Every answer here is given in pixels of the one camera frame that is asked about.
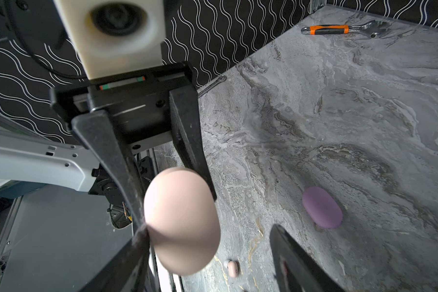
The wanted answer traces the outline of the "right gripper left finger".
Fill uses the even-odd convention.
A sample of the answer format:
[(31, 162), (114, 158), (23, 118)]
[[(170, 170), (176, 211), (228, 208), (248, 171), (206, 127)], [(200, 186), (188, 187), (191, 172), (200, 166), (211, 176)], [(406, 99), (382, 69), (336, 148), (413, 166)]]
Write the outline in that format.
[(143, 292), (148, 270), (150, 238), (147, 225), (137, 228), (134, 236), (80, 290), (82, 292), (121, 292), (129, 285), (131, 292)]

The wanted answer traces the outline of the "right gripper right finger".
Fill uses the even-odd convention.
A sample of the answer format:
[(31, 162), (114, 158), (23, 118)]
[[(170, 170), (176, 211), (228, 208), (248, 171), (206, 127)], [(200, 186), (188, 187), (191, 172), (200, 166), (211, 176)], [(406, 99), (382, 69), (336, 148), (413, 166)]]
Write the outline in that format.
[(344, 292), (283, 226), (272, 226), (270, 247), (281, 292)]

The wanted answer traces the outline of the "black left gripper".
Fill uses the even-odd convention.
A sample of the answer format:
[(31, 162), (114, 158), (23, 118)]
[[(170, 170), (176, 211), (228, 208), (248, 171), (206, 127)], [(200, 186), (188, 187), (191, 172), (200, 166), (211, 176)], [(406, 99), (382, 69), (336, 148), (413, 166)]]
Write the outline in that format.
[(188, 62), (57, 86), (50, 91), (50, 101), (70, 133), (117, 184), (136, 226), (146, 223), (147, 185), (132, 152), (173, 140), (183, 165), (199, 174), (217, 199)]

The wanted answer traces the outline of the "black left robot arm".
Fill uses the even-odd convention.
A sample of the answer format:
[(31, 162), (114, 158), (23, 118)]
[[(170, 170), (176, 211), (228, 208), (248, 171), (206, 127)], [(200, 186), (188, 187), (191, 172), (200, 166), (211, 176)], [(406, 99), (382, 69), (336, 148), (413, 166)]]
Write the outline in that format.
[(138, 221), (153, 180), (135, 156), (172, 142), (182, 163), (215, 187), (203, 152), (193, 70), (181, 62), (56, 87), (51, 108), (77, 145), (0, 130), (0, 179), (102, 195), (114, 226)]

